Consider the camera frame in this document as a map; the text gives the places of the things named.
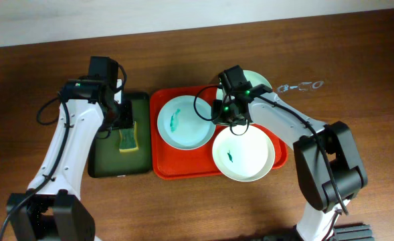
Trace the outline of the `yellow green sponge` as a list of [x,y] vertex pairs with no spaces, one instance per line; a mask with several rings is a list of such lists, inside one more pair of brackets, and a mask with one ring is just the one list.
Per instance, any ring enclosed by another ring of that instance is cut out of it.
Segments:
[[121,153],[133,152],[139,149],[137,140],[137,122],[133,122],[133,126],[119,130],[119,151]]

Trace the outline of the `white plate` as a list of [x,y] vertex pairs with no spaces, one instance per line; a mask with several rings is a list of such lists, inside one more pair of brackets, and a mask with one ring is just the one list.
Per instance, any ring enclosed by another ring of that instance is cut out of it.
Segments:
[[213,161],[224,176],[240,182],[256,181],[274,167],[274,144],[260,125],[223,129],[214,139]]

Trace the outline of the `light blue plate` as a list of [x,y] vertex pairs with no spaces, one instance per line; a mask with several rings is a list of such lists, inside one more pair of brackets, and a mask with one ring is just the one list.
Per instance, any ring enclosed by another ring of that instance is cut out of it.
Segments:
[[215,125],[208,120],[211,106],[201,98],[178,96],[163,105],[156,117],[158,132],[169,146],[194,150],[204,146],[214,135]]

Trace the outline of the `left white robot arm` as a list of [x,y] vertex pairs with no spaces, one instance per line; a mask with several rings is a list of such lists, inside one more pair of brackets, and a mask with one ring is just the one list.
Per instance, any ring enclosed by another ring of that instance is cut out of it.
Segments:
[[92,142],[123,118],[118,96],[126,80],[87,76],[58,92],[59,115],[46,156],[23,193],[7,200],[7,226],[17,240],[97,240],[94,218],[81,202],[81,184]]

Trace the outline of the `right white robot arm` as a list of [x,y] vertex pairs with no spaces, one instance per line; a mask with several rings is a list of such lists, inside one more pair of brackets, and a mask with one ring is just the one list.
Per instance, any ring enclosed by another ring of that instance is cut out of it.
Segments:
[[212,117],[229,127],[254,123],[273,132],[294,152],[298,184],[306,199],[303,217],[284,234],[264,240],[373,240],[369,225],[335,226],[347,204],[368,183],[349,127],[314,120],[265,90],[233,91],[215,100]]

